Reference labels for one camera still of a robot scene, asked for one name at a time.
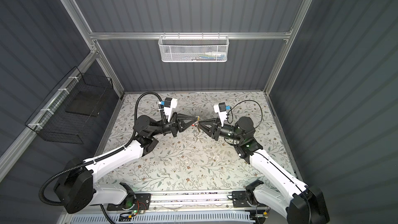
gray wall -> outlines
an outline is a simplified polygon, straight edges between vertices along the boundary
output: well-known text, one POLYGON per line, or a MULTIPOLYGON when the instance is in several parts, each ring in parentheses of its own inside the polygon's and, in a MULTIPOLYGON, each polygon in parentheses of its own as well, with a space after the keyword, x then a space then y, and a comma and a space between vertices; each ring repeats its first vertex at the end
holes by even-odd
POLYGON ((162 62, 156 40, 100 40, 125 91, 263 89, 283 40, 231 40, 227 62, 162 62))
POLYGON ((288 31, 301 0, 76 0, 94 32, 288 31))
MULTIPOLYGON (((0 154, 24 129, 24 122, 64 75, 89 50, 59 0, 0 0, 0 154)), ((103 75, 94 62, 88 73, 103 75)), ((84 145, 37 137, 0 182, 1 223, 55 223, 62 207, 47 206, 42 183, 73 157, 94 155, 118 97, 113 92, 84 145)), ((47 195, 52 200, 50 186, 47 195)))
POLYGON ((58 0, 0 0, 0 154, 89 49, 58 0))
POLYGON ((397 223, 398 0, 315 0, 271 91, 332 223, 397 223))
MULTIPOLYGON (((285 32, 301 0, 76 0, 94 32, 285 32)), ((263 89, 282 40, 232 40, 226 63, 164 63, 157 41, 100 40, 126 91, 263 89)))

floral pattern table surface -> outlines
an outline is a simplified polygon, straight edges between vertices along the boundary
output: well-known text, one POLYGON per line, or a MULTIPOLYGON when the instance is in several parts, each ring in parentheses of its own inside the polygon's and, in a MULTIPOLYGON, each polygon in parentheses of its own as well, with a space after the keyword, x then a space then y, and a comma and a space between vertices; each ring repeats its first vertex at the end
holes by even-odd
MULTIPOLYGON (((213 105, 225 102, 233 107, 243 100, 234 110, 234 121, 238 117, 251 117, 256 126, 255 138, 263 148, 292 175, 291 163, 281 143, 275 122, 262 92, 230 93, 163 93, 162 99, 178 99, 176 112, 200 116, 200 119, 214 118, 213 105)), ((130 139, 134 125, 134 107, 139 95, 125 95, 122 109, 119 112, 104 153, 125 144, 130 139)), ((155 120, 160 119, 158 99, 147 95, 140 101, 138 116, 145 114, 155 120)), ((207 189, 242 189, 256 179, 273 187, 264 175, 240 159, 234 148, 223 138, 215 141, 196 127, 190 127, 177 137, 171 134, 158 135, 159 143, 155 149, 144 157, 124 164, 100 179, 100 182, 111 183, 116 179, 126 182, 134 191, 181 191, 207 189)))

metal wire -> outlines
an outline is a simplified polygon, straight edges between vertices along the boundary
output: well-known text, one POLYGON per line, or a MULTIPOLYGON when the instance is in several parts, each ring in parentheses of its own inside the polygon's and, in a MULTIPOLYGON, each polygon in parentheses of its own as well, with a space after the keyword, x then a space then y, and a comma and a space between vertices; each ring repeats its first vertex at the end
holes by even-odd
POLYGON ((52 142, 83 144, 90 137, 92 125, 112 92, 112 80, 108 77, 80 74, 64 89, 45 111, 38 123, 26 125, 42 139, 52 142), (77 98, 90 99, 87 112, 71 110, 77 98))
POLYGON ((229 40, 218 39, 167 39, 159 38, 163 62, 225 62, 229 40))

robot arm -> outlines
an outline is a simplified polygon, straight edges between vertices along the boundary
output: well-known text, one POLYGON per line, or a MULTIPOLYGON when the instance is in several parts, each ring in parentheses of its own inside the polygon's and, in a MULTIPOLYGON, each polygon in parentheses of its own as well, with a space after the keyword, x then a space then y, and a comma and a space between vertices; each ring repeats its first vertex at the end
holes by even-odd
POLYGON ((249 204, 265 204, 286 217, 289 224, 309 223, 309 220, 313 224, 329 222, 321 190, 314 186, 308 187, 290 175, 263 150, 254 138, 256 130, 251 118, 241 117, 234 126, 223 124, 220 118, 212 118, 199 121, 198 127, 212 139, 224 137, 238 141, 234 145, 238 156, 263 173, 280 192, 271 190, 262 181, 256 180, 246 186, 246 199, 249 204))
POLYGON ((159 102, 159 105, 165 105, 166 115, 169 115, 170 122, 166 118, 156 121, 146 115, 138 117, 133 126, 137 135, 132 137, 128 145, 115 148, 97 157, 87 158, 83 162, 78 159, 71 160, 65 167, 66 170, 81 165, 80 168, 63 173, 54 187, 55 193, 67 212, 75 213, 87 205, 105 203, 118 205, 126 199, 133 199, 134 192, 126 184, 101 185, 97 181, 113 169, 150 153, 159 142, 154 137, 155 135, 171 133, 176 137, 178 132, 185 131, 196 122, 197 118, 193 116, 176 112, 171 114, 176 104, 177 100, 172 98, 159 102))

aluminum extrusion bar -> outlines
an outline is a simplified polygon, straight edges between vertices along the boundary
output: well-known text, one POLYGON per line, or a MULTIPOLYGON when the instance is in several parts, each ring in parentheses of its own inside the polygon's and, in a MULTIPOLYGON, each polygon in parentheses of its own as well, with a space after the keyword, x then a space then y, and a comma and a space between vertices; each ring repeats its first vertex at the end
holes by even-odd
POLYGON ((283 132, 281 122, 279 122, 279 118, 276 115, 275 109, 274 109, 274 107, 272 105, 271 98, 268 95, 265 95, 265 97, 266 97, 268 106, 271 109, 271 115, 272 115, 272 117, 274 119, 276 128, 278 129, 279 135, 281 136, 282 144, 285 147, 285 151, 287 153, 287 156, 289 157, 290 163, 292 164, 292 168, 293 168, 294 172, 296 173, 296 177, 300 181, 303 181, 302 176, 301 176, 300 171, 299 171, 299 167, 297 167, 296 161, 295 161, 295 159, 293 157, 293 153, 292 153, 292 151, 290 149, 289 143, 287 142, 285 133, 283 132))
MULTIPOLYGON (((194 190, 194 191, 152 191, 149 212, 169 211, 213 211, 213 210, 256 210, 256 207, 234 208, 228 195, 239 189, 194 190)), ((98 206, 87 206, 79 214, 101 213, 98 206)))
POLYGON ((278 74, 281 71, 282 65, 285 62, 287 55, 289 54, 289 51, 292 47, 293 42, 295 41, 297 33, 300 30, 301 24, 304 21, 304 18, 308 12, 308 9, 310 8, 311 2, 312 2, 312 0, 303 0, 301 2, 300 8, 298 9, 297 15, 296 15, 293 25, 291 27, 290 38, 286 41, 285 45, 282 47, 282 50, 279 53, 279 56, 275 62, 273 69, 272 69, 271 75, 269 76, 266 86, 264 88, 264 91, 266 92, 267 95, 269 95, 269 93, 276 81, 276 78, 278 77, 278 74))
POLYGON ((175 39, 217 39, 226 38, 230 40, 237 39, 269 39, 287 40, 290 38, 289 32, 231 32, 231 33, 163 33, 163 32, 92 32, 90 37, 94 40, 114 40, 114 39, 130 39, 130 40, 158 40, 160 36, 175 39))
MULTIPOLYGON (((247 90, 182 90, 182 91, 156 91, 155 93, 231 93, 231 92, 261 92, 262 89, 247 89, 247 90)), ((147 91, 127 91, 125 94, 143 94, 147 91)))
POLYGON ((91 28, 88 25, 86 19, 83 16, 82 11, 80 10, 79 6, 77 5, 75 0, 60 0, 67 10, 70 18, 72 18, 73 23, 75 23, 77 29, 79 30, 80 34, 82 35, 84 41, 86 42, 87 46, 90 49, 97 49, 100 53, 101 57, 97 59, 97 62, 101 66, 103 72, 105 73, 106 77, 112 78, 113 88, 115 89, 117 95, 121 97, 124 94, 124 89, 116 76, 116 73, 113 71, 111 64, 109 63, 108 59, 106 58, 102 48, 97 42, 94 42, 90 37, 91 28))
POLYGON ((117 116, 119 115, 120 109, 122 108, 123 102, 124 102, 125 99, 126 99, 126 97, 123 97, 122 99, 119 99, 117 101, 115 110, 113 110, 113 113, 112 113, 112 117, 111 117, 111 119, 110 119, 110 121, 109 121, 109 123, 108 123, 108 125, 107 125, 107 127, 105 129, 104 134, 102 135, 102 139, 99 142, 99 145, 97 147, 97 151, 94 154, 95 157, 99 156, 99 155, 101 155, 103 153, 103 149, 105 149, 105 146, 106 146, 106 143, 108 142, 109 136, 111 136, 111 132, 112 132, 113 126, 115 125, 115 122, 117 120, 117 116))

